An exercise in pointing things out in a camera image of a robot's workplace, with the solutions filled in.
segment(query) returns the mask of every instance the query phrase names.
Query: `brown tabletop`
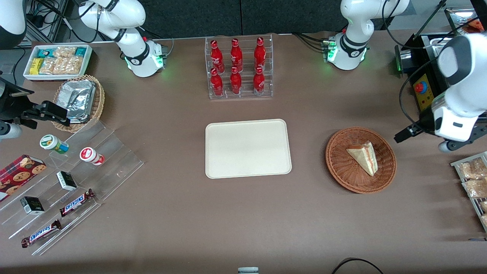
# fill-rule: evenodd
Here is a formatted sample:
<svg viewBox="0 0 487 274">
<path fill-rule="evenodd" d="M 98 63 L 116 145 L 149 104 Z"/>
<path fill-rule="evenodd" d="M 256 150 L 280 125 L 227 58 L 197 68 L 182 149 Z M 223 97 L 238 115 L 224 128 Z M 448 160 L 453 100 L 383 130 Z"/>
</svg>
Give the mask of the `brown tabletop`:
<svg viewBox="0 0 487 274">
<path fill-rule="evenodd" d="M 395 32 L 403 41 L 411 33 Z M 225 102 L 208 99 L 204 39 L 177 40 L 167 69 L 150 78 L 129 71 L 114 43 L 93 44 L 87 73 L 105 89 L 102 120 L 146 164 L 42 256 L 22 255 L 20 243 L 0 234 L 1 273 L 231 274 L 258 266 L 262 274 L 322 274 L 347 257 L 385 273 L 485 273 L 487 243 L 467 241 L 485 233 L 449 163 L 485 151 L 486 140 L 449 155 L 426 134 L 394 142 L 410 123 L 398 106 L 405 79 L 386 32 L 374 33 L 353 71 L 324 63 L 294 36 L 273 38 L 274 97 Z M 59 85 L 24 86 L 41 102 Z M 416 115 L 413 96 L 405 102 Z M 209 123 L 271 118 L 287 123 L 291 173 L 206 177 Z M 327 140 L 351 126 L 375 130 L 394 149 L 397 175 L 378 194 L 351 193 L 324 165 Z M 0 166 L 21 154 L 46 157 L 38 141 L 48 133 L 69 136 L 40 122 L 0 144 Z"/>
</svg>

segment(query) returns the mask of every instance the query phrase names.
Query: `wicker basket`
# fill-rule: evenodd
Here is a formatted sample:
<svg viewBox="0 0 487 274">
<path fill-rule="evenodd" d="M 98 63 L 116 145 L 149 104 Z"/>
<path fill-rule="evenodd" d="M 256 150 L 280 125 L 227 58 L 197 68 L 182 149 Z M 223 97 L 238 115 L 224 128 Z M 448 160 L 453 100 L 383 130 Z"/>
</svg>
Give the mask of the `wicker basket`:
<svg viewBox="0 0 487 274">
<path fill-rule="evenodd" d="M 377 158 L 378 170 L 374 176 L 368 175 L 347 152 L 350 145 L 364 144 L 367 141 L 374 146 Z M 393 181 L 397 170 L 391 146 L 379 134 L 363 127 L 351 127 L 336 132 L 326 146 L 325 158 L 330 173 L 338 183 L 357 193 L 382 191 Z"/>
<path fill-rule="evenodd" d="M 103 87 L 101 86 L 100 82 L 93 76 L 90 75 L 83 75 L 81 77 L 73 78 L 68 80 L 69 82 L 73 81 L 81 81 L 81 80 L 91 80 L 96 84 L 96 90 L 94 94 L 94 100 L 93 100 L 93 105 L 92 105 L 92 111 L 91 111 L 91 117 L 90 120 L 88 120 L 89 123 L 96 122 L 100 119 L 101 113 L 103 112 L 103 104 L 105 103 L 105 92 L 103 90 Z M 61 87 L 57 89 L 56 95 L 54 95 L 54 101 L 57 101 L 57 97 L 59 96 L 59 91 L 61 90 Z M 54 126 L 62 131 L 69 131 L 69 132 L 77 132 L 79 129 L 81 129 L 83 126 L 85 126 L 87 123 L 84 124 L 71 124 L 69 127 L 63 126 L 59 123 L 53 122 Z"/>
</svg>

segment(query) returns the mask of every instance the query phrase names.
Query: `yellow control panel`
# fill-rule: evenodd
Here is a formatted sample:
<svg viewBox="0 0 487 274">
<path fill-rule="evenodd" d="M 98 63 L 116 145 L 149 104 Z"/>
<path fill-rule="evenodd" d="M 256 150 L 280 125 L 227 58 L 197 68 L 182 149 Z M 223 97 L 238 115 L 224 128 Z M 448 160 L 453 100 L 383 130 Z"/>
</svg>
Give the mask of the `yellow control panel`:
<svg viewBox="0 0 487 274">
<path fill-rule="evenodd" d="M 431 105 L 434 99 L 433 92 L 431 92 L 430 88 L 430 82 L 428 81 L 426 74 L 418 79 L 418 81 L 412 85 L 412 88 L 414 89 L 414 94 L 416 94 L 419 109 L 421 111 L 425 110 Z"/>
</svg>

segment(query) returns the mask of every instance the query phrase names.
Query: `red bottle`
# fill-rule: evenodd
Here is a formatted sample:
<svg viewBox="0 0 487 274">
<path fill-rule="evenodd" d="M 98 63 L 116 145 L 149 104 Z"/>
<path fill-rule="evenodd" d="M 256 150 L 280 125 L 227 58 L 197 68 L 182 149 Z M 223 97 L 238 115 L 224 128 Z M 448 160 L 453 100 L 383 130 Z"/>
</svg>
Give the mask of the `red bottle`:
<svg viewBox="0 0 487 274">
<path fill-rule="evenodd" d="M 257 47 L 254 51 L 254 68 L 262 67 L 265 70 L 265 48 L 264 48 L 264 38 L 257 38 Z"/>
<path fill-rule="evenodd" d="M 232 66 L 236 66 L 239 72 L 244 70 L 244 59 L 242 50 L 239 47 L 239 40 L 232 39 L 232 50 L 230 51 L 230 56 L 232 56 Z"/>
<path fill-rule="evenodd" d="M 218 43 L 216 40 L 212 40 L 211 44 L 211 62 L 213 63 L 213 67 L 218 70 L 218 74 L 222 74 L 225 72 L 225 64 L 223 64 L 223 54 L 222 51 L 218 48 Z"/>
<path fill-rule="evenodd" d="M 211 68 L 211 88 L 216 97 L 223 96 L 223 81 L 216 68 Z"/>
<path fill-rule="evenodd" d="M 256 69 L 256 75 L 254 76 L 254 94 L 261 96 L 264 93 L 264 81 L 265 77 L 262 75 L 262 67 Z"/>
<path fill-rule="evenodd" d="M 242 92 L 242 76 L 240 76 L 239 69 L 236 66 L 232 67 L 230 82 L 232 83 L 233 94 L 239 95 Z"/>
</svg>

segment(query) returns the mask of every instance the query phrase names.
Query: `clear acrylic bottle rack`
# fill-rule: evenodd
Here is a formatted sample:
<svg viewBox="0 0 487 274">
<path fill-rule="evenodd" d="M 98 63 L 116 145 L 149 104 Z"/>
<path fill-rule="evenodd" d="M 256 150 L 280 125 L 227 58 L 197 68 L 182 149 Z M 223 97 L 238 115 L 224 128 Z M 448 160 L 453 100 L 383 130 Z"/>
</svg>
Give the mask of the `clear acrylic bottle rack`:
<svg viewBox="0 0 487 274">
<path fill-rule="evenodd" d="M 257 38 L 264 38 L 265 47 L 265 70 L 263 75 L 265 77 L 264 92 L 261 96 L 254 94 L 254 50 L 257 46 Z M 232 60 L 230 57 L 230 50 L 232 49 L 232 39 L 237 38 L 239 40 L 240 48 L 243 53 L 243 71 L 240 72 L 242 76 L 242 92 L 239 95 L 235 95 L 231 90 L 230 75 Z M 216 97 L 211 88 L 211 73 L 210 70 L 213 67 L 211 62 L 211 45 L 210 42 L 216 40 L 218 42 L 218 48 L 223 54 L 223 61 L 225 64 L 225 72 L 220 74 L 223 81 L 223 96 Z M 208 91 L 210 99 L 239 99 L 239 98 L 265 98 L 272 97 L 274 94 L 273 75 L 274 75 L 274 50 L 272 35 L 248 35 L 248 36 L 233 36 L 233 37 L 209 37 L 205 39 L 205 60 L 206 60 L 206 75 L 208 78 Z"/>
<path fill-rule="evenodd" d="M 51 152 L 44 161 L 48 168 L 0 203 L 2 235 L 18 242 L 19 249 L 23 249 L 20 244 L 23 238 L 52 224 L 56 219 L 61 222 L 60 231 L 52 232 L 24 249 L 31 255 L 46 252 L 99 208 L 110 194 L 143 165 L 143 162 L 116 137 L 113 130 L 100 121 L 88 123 L 66 142 L 69 144 L 69 150 L 65 154 Z M 79 152 L 84 147 L 94 148 L 105 157 L 105 162 L 95 166 L 82 161 Z M 61 188 L 56 176 L 61 170 L 73 176 L 77 184 L 75 191 Z M 59 210 L 88 189 L 92 189 L 96 196 L 67 216 L 61 217 Z M 20 203 L 24 196 L 39 198 L 45 212 L 38 216 L 26 214 Z"/>
</svg>

